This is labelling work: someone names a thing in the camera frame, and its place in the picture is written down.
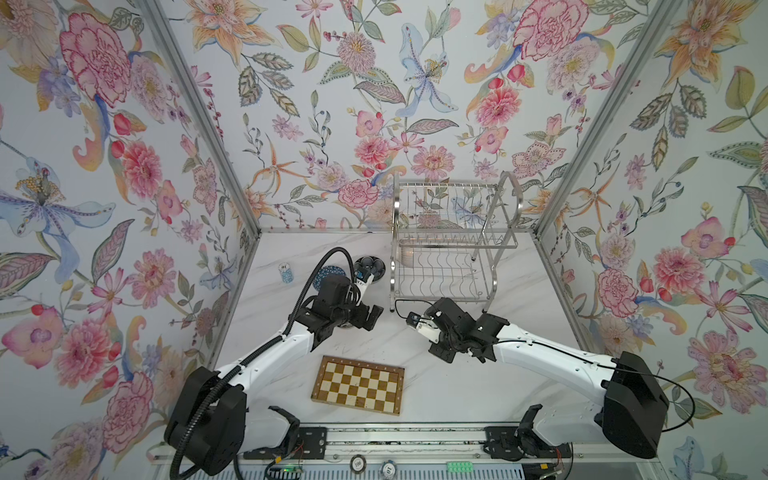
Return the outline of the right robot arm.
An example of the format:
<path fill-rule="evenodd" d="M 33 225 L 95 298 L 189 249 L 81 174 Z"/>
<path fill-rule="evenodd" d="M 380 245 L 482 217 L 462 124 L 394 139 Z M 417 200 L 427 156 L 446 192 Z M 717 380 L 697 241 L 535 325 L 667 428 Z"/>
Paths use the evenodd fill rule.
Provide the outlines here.
<path fill-rule="evenodd" d="M 489 313 L 473 318 L 441 298 L 408 326 L 427 338 L 429 351 L 446 363 L 457 354 L 525 368 L 571 389 L 583 401 L 564 407 L 530 406 L 513 444 L 531 456 L 538 447 L 608 443 L 640 459 L 657 455 L 669 401 L 645 361 L 624 352 L 614 358 L 567 347 Z"/>

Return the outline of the steel wire dish rack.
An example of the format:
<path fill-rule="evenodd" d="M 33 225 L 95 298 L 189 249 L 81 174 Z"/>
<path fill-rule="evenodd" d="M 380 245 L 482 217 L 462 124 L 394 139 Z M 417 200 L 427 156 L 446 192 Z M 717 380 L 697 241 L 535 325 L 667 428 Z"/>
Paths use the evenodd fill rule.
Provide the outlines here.
<path fill-rule="evenodd" d="M 393 186 L 390 310 L 442 297 L 488 311 L 499 289 L 498 265 L 514 250 L 524 191 L 503 172 L 493 183 L 401 180 Z M 400 265 L 413 246 L 416 266 Z"/>

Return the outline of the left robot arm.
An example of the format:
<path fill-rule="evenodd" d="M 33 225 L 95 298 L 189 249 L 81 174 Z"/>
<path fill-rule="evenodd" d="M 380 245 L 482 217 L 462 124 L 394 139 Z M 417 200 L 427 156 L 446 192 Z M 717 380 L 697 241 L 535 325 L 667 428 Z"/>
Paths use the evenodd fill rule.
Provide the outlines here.
<path fill-rule="evenodd" d="M 299 419 L 272 405 L 251 408 L 259 392 L 292 363 L 309 355 L 342 325 L 370 331 L 383 312 L 363 298 L 371 279 L 331 275 L 317 295 L 302 300 L 291 325 L 250 354 L 215 370 L 200 367 L 185 381 L 164 433 L 175 453 L 172 479 L 214 476 L 246 452 L 280 461 L 302 444 Z"/>

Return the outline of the dark petal pattern bowl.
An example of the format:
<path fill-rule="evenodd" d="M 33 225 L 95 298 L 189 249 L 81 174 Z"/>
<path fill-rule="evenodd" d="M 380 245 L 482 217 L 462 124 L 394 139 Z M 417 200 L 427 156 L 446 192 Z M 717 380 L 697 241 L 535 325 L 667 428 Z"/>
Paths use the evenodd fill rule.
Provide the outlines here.
<path fill-rule="evenodd" d="M 358 258 L 354 264 L 354 269 L 356 270 L 370 270 L 375 274 L 375 282 L 378 282 L 384 277 L 384 274 L 387 272 L 388 267 L 385 264 L 385 262 L 376 256 L 362 256 Z"/>

